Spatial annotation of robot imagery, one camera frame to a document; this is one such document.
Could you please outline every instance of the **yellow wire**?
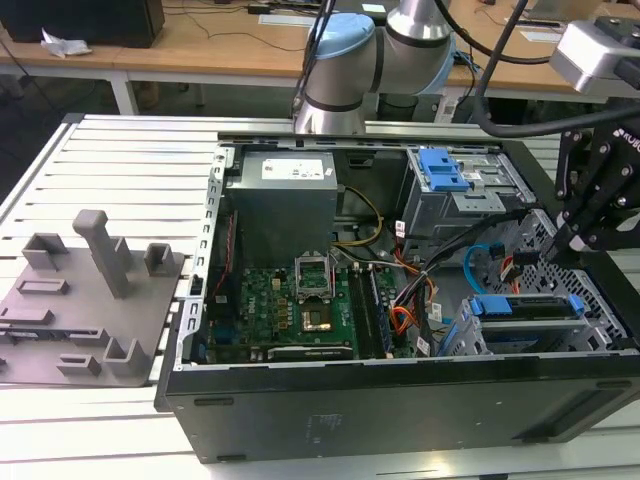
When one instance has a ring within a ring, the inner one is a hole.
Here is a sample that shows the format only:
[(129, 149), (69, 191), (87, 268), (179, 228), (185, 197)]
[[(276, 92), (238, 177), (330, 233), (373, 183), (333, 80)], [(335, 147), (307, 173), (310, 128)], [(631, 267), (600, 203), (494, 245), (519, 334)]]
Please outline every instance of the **yellow wire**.
[(359, 247), (360, 245), (367, 245), (368, 243), (377, 239), (382, 233), (382, 222), (384, 219), (382, 218), (382, 215), (380, 215), (380, 212), (378, 211), (376, 206), (373, 204), (373, 202), (369, 200), (364, 193), (362, 193), (360, 190), (355, 189), (353, 187), (345, 186), (344, 188), (345, 190), (350, 190), (356, 195), (358, 195), (364, 203), (366, 203), (367, 205), (369, 205), (369, 207), (371, 207), (371, 210), (374, 211), (374, 213), (376, 214), (376, 217), (378, 218), (378, 226), (374, 230), (373, 235), (371, 235), (369, 238), (365, 238), (363, 240), (352, 240), (349, 242), (334, 242), (333, 244), (337, 245), (338, 247)]

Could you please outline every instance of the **white paper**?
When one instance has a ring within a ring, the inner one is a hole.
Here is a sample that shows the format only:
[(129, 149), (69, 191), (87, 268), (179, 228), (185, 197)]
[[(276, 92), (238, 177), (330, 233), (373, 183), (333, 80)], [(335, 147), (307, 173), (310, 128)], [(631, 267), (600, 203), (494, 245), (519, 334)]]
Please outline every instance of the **white paper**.
[(362, 4), (362, 9), (365, 12), (371, 12), (371, 13), (385, 13), (386, 10), (384, 9), (384, 5), (378, 5), (376, 3), (363, 3)]
[(86, 55), (91, 53), (91, 49), (84, 40), (65, 40), (63, 38), (54, 37), (42, 29), (42, 38), (40, 45), (49, 53), (56, 57), (65, 58), (67, 55)]
[(262, 161), (263, 180), (324, 180), (322, 160), (267, 158)]
[(404, 238), (405, 224), (402, 220), (396, 220), (396, 237)]
[(416, 347), (418, 347), (418, 350), (424, 353), (427, 357), (429, 356), (429, 353), (431, 353), (431, 347), (422, 337), (418, 337)]
[(471, 181), (482, 180), (482, 175), (480, 175), (477, 172), (462, 172), (462, 177), (465, 180), (471, 180)]
[(542, 42), (542, 43), (558, 43), (562, 38), (560, 33), (546, 33), (546, 32), (520, 32), (524, 35), (524, 38), (530, 42)]

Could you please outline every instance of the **computer tower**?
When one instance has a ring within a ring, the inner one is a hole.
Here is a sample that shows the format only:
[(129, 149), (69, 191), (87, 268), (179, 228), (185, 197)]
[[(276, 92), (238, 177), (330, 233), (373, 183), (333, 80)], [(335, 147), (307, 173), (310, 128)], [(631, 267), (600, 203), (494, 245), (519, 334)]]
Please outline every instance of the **computer tower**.
[(89, 46), (149, 48), (164, 13), (161, 0), (3, 0), (0, 22), (14, 42), (39, 42), (44, 29)]

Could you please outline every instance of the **desk leg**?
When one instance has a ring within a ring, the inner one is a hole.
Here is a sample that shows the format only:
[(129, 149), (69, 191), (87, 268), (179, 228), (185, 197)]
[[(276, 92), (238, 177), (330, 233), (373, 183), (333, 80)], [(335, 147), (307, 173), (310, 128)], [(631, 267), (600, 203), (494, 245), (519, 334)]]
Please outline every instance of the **desk leg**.
[(110, 81), (113, 95), (116, 97), (116, 103), (120, 110), (120, 115), (138, 115), (136, 96), (133, 93), (133, 86), (126, 74), (122, 72), (121, 75), (115, 75)]

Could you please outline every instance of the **black cable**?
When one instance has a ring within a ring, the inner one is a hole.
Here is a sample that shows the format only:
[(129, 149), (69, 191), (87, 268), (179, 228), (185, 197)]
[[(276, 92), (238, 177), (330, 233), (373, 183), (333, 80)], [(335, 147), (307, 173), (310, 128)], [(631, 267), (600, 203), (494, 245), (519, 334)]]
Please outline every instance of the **black cable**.
[(307, 87), (309, 75), (315, 66), (316, 53), (318, 52), (320, 39), (327, 28), (335, 3), (336, 0), (322, 0), (316, 21), (313, 23), (313, 27), (311, 27), (311, 30), (309, 31), (307, 45), (305, 46), (304, 59), (302, 61), (302, 72), (296, 81), (293, 101), (291, 102), (291, 116), (294, 114), (296, 99), (300, 97), (300, 94), (304, 92)]
[(216, 14), (225, 14), (225, 13), (236, 13), (239, 12), (240, 10), (244, 10), (245, 7), (242, 8), (236, 8), (235, 10), (217, 10), (217, 11), (209, 11), (209, 12), (188, 12), (187, 10), (185, 10), (184, 12), (164, 12), (165, 15), (216, 15)]
[(480, 78), (478, 88), (476, 89), (476, 96), (473, 104), (474, 119), (489, 135), (502, 138), (519, 138), (519, 137), (536, 137), (540, 135), (549, 135), (552, 133), (560, 133), (566, 130), (573, 130), (577, 128), (594, 127), (603, 123), (612, 122), (615, 120), (625, 120), (627, 118), (633, 118), (640, 116), (640, 105), (633, 104), (629, 107), (606, 110), (603, 112), (590, 113), (587, 115), (580, 115), (577, 117), (563, 118), (561, 120), (553, 120), (544, 123), (536, 123), (532, 125), (515, 125), (515, 126), (501, 126), (496, 125), (489, 120), (489, 112), (486, 105), (486, 99), (484, 95), (489, 86), (489, 80), (496, 69), (496, 65), (500, 59), (500, 54), (504, 50), (511, 33), (513, 32), (520, 15), (524, 11), (527, 5), (527, 0), (518, 0), (518, 3), (513, 9), (513, 13), (507, 22), (507, 26), (504, 28), (502, 35), (496, 43), (495, 49), (489, 58), (489, 63)]
[[(211, 40), (213, 37), (221, 37), (224, 35), (246, 35), (248, 37), (251, 37), (255, 40), (258, 40), (259, 42), (264, 43), (265, 45), (269, 45), (270, 47), (273, 48), (277, 48), (278, 50), (283, 50), (285, 52), (300, 52), (302, 50), (304, 50), (304, 48), (285, 48), (285, 47), (280, 47), (278, 45), (274, 45), (273, 43), (267, 42), (265, 39), (257, 37), (255, 35), (253, 35), (252, 33), (247, 33), (247, 32), (220, 32), (220, 33), (210, 33), (209, 30), (207, 30), (205, 27), (203, 27), (200, 22), (198, 22), (198, 20), (195, 19), (195, 17), (192, 16), (193, 12), (188, 12), (185, 5), (184, 5), (184, 0), (182, 0), (182, 8), (184, 10), (184, 15), (186, 15), (187, 17), (189, 17), (193, 23), (196, 24), (196, 26), (202, 30), (203, 32), (205, 32), (207, 34), (207, 40)], [(233, 12), (209, 12), (209, 13), (233, 13)]]
[(38, 90), (38, 92), (40, 93), (40, 95), (42, 96), (42, 98), (45, 99), (45, 101), (47, 102), (47, 104), (49, 105), (49, 107), (51, 108), (51, 110), (53, 110), (54, 112), (56, 112), (56, 114), (58, 115), (58, 117), (60, 118), (60, 120), (62, 120), (63, 115), (60, 113), (60, 110), (58, 110), (56, 108), (56, 106), (53, 104), (53, 102), (49, 99), (49, 97), (47, 96), (46, 93), (44, 93), (44, 90), (42, 90), (42, 88), (40, 88), (40, 85), (38, 85), (38, 82), (36, 82), (36, 79), (33, 78), (31, 75), (29, 75), (29, 72), (27, 72), (25, 70), (25, 68), (22, 66), (22, 64), (18, 61), (18, 59), (16, 57), (13, 56), (13, 53), (11, 53), (11, 50), (9, 50), (9, 48), (5, 45), (5, 43), (2, 41), (2, 39), (0, 38), (0, 44), (2, 45), (2, 48), (4, 48), (4, 50), (7, 52), (7, 55), (9, 55), (11, 57), (11, 60), (13, 60), (13, 63), (16, 64), (16, 66), (22, 70), (22, 73), (24, 73), (24, 75), (31, 80), (31, 83), (33, 83), (33, 85), (36, 87), (36, 89)]
[(473, 92), (473, 87), (476, 86), (476, 71), (473, 68), (473, 64), (473, 47), (469, 46), (469, 62), (467, 63), (467, 67), (469, 67), (469, 73), (471, 73), (471, 85), (469, 86), (469, 90), (467, 90), (467, 93), (465, 93), (464, 97), (462, 97), (462, 100), (460, 100), (460, 102), (458, 103), (457, 107), (460, 107), (465, 102), (465, 100), (469, 98), (471, 92)]
[(427, 270), (437, 265), (438, 263), (450, 258), (455, 252), (460, 250), (461, 248), (473, 245), (478, 238), (478, 236), (491, 227), (495, 227), (496, 225), (504, 222), (509, 222), (513, 220), (522, 220), (525, 216), (531, 212), (533, 208), (536, 208), (537, 205), (530, 205), (525, 208), (520, 208), (516, 210), (512, 210), (507, 213), (501, 213), (497, 215), (491, 215), (489, 217), (483, 218), (478, 223), (475, 223), (468, 229), (460, 232), (459, 234), (451, 237), (447, 240), (442, 246), (440, 246), (430, 258), (428, 258), (420, 268), (420, 275), (418, 275), (413, 282), (408, 286), (406, 290), (402, 292), (401, 295), (396, 299), (397, 305), (407, 305), (411, 300), (413, 295), (415, 295), (418, 287), (423, 283), (422, 277), (426, 275)]
[[(471, 45), (473, 48), (475, 48), (476, 50), (484, 53), (487, 56), (490, 56), (493, 54), (493, 51), (487, 47), (485, 47), (484, 45), (482, 45), (480, 42), (478, 42), (477, 40), (475, 40), (471, 35), (469, 35), (469, 32), (467, 30), (465, 30), (464, 28), (462, 28), (451, 16), (451, 14), (449, 13), (449, 10), (447, 10), (447, 6), (442, 2), (442, 0), (434, 0), (436, 3), (436, 6), (438, 7), (438, 10), (440, 10), (440, 13), (442, 14), (442, 16), (444, 17), (444, 19), (446, 20), (446, 22), (451, 25), (451, 28), (453, 28), (453, 30), (460, 35), (460, 37), (467, 42), (469, 45)], [(503, 61), (503, 62), (507, 62), (507, 63), (515, 63), (516, 65), (541, 65), (543, 63), (549, 63), (549, 57), (538, 57), (538, 58), (520, 58), (520, 57), (512, 57), (510, 55), (503, 55), (502, 51), (499, 53), (499, 60)]]

